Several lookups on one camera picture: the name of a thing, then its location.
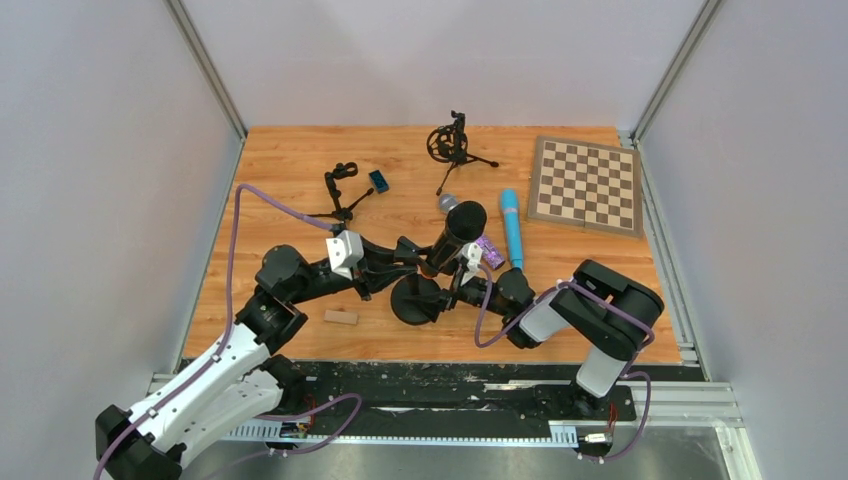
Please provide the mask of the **black tripod shock-mount stand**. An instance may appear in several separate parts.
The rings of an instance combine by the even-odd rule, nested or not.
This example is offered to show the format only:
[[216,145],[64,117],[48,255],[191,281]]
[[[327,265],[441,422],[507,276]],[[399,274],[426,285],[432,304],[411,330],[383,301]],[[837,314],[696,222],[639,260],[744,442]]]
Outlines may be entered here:
[[428,155],[435,161],[448,164],[445,176],[436,190],[436,195],[443,193],[444,185],[450,174],[463,165],[481,162],[492,168],[500,164],[468,152],[468,137],[465,133],[466,115],[456,110],[451,111],[453,122],[434,129],[428,136],[426,148]]

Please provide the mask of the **black round-base mic stand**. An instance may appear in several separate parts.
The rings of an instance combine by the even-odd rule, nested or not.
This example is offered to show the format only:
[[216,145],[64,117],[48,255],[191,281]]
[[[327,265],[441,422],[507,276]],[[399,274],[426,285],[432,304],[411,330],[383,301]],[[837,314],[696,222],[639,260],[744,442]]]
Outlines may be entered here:
[[439,273],[418,270],[398,280],[390,295],[395,317],[411,326],[435,323],[445,310],[442,287],[436,281]]

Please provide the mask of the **blue microphone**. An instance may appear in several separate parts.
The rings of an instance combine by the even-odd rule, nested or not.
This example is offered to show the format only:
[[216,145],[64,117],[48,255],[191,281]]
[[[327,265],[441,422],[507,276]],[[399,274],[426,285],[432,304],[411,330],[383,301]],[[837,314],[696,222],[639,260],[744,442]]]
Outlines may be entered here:
[[513,268],[524,268],[524,252],[521,236],[521,218],[519,200],[512,189],[504,189],[500,194],[500,210],[503,217],[508,258]]

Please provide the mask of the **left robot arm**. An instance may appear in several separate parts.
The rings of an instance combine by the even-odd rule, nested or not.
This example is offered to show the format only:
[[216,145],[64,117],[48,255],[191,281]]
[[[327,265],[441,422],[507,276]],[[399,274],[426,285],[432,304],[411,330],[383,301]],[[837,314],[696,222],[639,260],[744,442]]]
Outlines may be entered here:
[[93,476],[177,479],[209,446],[246,421],[302,401],[304,377],[280,351],[304,326],[297,304],[353,289],[367,300],[416,272],[429,254],[400,238],[389,249],[345,230],[326,258],[308,262],[291,245],[271,248],[256,288],[224,333],[159,390],[95,420]]

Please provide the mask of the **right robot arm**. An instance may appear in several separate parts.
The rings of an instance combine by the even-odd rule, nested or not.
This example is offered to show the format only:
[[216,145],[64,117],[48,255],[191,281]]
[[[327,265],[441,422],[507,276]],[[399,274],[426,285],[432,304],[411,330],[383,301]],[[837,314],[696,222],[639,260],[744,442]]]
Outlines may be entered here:
[[448,288],[420,274],[399,281],[392,290],[395,316],[409,325],[434,322],[462,302],[502,318],[502,328],[483,340],[475,324],[474,341],[486,348],[503,337],[519,349],[541,346],[571,328],[591,345],[575,383],[580,393],[606,397],[627,373],[639,353],[650,345],[653,326],[664,310],[660,296],[645,285],[591,259],[583,261],[566,281],[536,293],[524,272],[512,268],[492,279],[478,277],[466,262],[458,264]]

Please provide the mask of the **black microphone orange end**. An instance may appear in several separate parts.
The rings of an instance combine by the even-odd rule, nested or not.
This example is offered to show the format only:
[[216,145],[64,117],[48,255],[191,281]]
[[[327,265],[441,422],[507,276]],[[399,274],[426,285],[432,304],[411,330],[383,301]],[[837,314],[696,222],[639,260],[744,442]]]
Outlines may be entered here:
[[458,203],[448,212],[443,231],[429,248],[421,265],[422,274],[429,278],[439,275],[466,244],[474,243],[484,233],[487,219],[480,203]]

